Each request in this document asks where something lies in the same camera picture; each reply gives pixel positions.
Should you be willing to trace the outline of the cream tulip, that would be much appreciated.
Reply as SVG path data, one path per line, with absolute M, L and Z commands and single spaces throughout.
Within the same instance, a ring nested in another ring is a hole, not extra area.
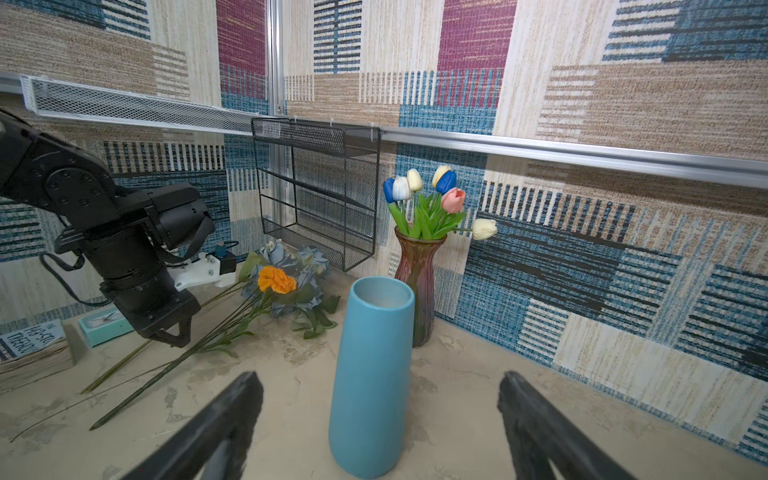
M 410 228 L 410 236 L 414 239 L 418 239 L 422 233 L 422 226 L 419 218 L 419 193 L 423 190 L 423 180 L 419 172 L 415 169 L 410 169 L 407 172 L 407 182 L 411 192 L 411 198 L 413 200 L 413 225 Z

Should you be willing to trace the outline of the pink tulip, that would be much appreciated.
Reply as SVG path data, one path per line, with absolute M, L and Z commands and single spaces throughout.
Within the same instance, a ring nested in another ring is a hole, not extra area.
M 466 193 L 455 187 L 446 191 L 430 215 L 431 238 L 439 240 L 459 226 L 465 217 Z

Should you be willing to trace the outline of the red ribbed glass vase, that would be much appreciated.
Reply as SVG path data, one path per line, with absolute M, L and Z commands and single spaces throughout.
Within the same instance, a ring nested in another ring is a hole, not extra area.
M 397 280 L 406 283 L 414 293 L 414 348 L 423 346 L 430 339 L 435 318 L 433 259 L 446 239 L 423 240 L 403 235 L 395 228 L 401 247 L 401 258 L 395 273 Z

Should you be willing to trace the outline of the teal cylindrical vase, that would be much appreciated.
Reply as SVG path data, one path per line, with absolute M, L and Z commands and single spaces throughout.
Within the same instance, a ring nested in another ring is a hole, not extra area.
M 334 378 L 328 440 L 345 472 L 380 477 L 403 451 L 410 395 L 415 295 L 371 276 L 349 291 Z

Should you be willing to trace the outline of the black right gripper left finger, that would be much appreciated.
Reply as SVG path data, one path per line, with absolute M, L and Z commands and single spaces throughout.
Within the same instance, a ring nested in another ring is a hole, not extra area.
M 264 388 L 257 374 L 240 374 L 143 462 L 127 479 L 240 479 Z

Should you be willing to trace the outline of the dark blue tulip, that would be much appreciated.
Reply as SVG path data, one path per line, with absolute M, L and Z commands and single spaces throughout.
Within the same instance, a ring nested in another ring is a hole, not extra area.
M 422 207 L 423 215 L 422 215 L 422 233 L 425 239 L 427 240 L 433 240 L 431 238 L 431 230 L 430 230 L 430 215 L 434 212 L 435 207 L 439 203 L 442 195 L 452 189 L 457 187 L 457 175 L 456 173 L 451 170 L 447 174 L 445 174 L 441 180 L 439 181 L 437 188 L 434 189 L 434 192 L 429 195 L 428 197 L 425 197 L 424 200 L 426 203 Z

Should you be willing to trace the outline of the orange marigold flower stem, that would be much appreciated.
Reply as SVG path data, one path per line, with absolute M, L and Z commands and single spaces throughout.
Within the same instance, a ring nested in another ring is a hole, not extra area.
M 119 412 L 131 404 L 142 393 L 153 386 L 165 375 L 180 366 L 193 355 L 220 351 L 235 357 L 228 347 L 234 340 L 242 336 L 251 335 L 249 324 L 256 317 L 271 310 L 272 304 L 278 297 L 290 295 L 298 288 L 297 280 L 289 276 L 283 269 L 274 266 L 262 268 L 255 279 L 255 288 L 251 294 L 231 314 L 225 317 L 214 329 L 195 343 L 190 349 L 182 353 L 175 360 L 163 364 L 163 369 L 143 386 L 121 401 L 110 412 L 97 420 L 92 429 L 98 429 L 114 418 Z

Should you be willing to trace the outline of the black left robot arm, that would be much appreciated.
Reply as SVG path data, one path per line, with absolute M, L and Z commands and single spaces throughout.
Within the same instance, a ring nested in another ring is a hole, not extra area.
M 139 335 L 189 343 L 201 306 L 168 268 L 195 256 L 215 229 L 196 188 L 119 186 L 100 159 L 2 112 L 1 195 L 66 219 L 56 252 L 91 263 L 102 294 Z

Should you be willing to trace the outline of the white tulip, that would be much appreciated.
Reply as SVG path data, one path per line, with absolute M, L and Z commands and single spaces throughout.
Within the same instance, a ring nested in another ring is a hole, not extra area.
M 487 240 L 498 232 L 497 222 L 491 219 L 476 218 L 470 228 L 452 228 L 451 233 L 468 233 L 473 240 Z

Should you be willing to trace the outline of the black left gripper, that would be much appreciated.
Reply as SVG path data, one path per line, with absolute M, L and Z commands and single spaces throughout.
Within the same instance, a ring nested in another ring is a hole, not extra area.
M 113 302 L 140 336 L 177 348 L 189 344 L 192 317 L 201 310 L 193 294 L 175 288 L 122 291 Z

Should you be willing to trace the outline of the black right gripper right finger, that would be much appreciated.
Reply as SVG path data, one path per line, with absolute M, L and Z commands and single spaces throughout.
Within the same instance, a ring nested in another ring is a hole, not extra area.
M 497 408 L 518 479 L 631 479 L 520 373 L 507 371 Z

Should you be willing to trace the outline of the yellow tulip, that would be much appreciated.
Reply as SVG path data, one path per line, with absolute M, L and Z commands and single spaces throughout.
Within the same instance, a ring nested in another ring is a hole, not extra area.
M 449 167 L 449 166 L 447 166 L 447 165 L 441 165 L 441 166 L 439 166 L 439 167 L 436 169 L 436 171 L 435 171 L 435 173 L 434 173 L 434 175 L 433 175 L 433 177 L 432 177 L 432 181 L 431 181 L 432 187 L 433 187 L 434 189 L 436 189 L 436 188 L 437 188 L 437 185 L 438 185 L 438 183 L 439 183 L 439 181 L 441 180 L 441 178 L 442 178 L 442 177 L 443 177 L 445 174 L 447 174 L 448 172 L 450 172 L 451 170 L 452 170 L 452 168 L 451 168 L 451 167 Z

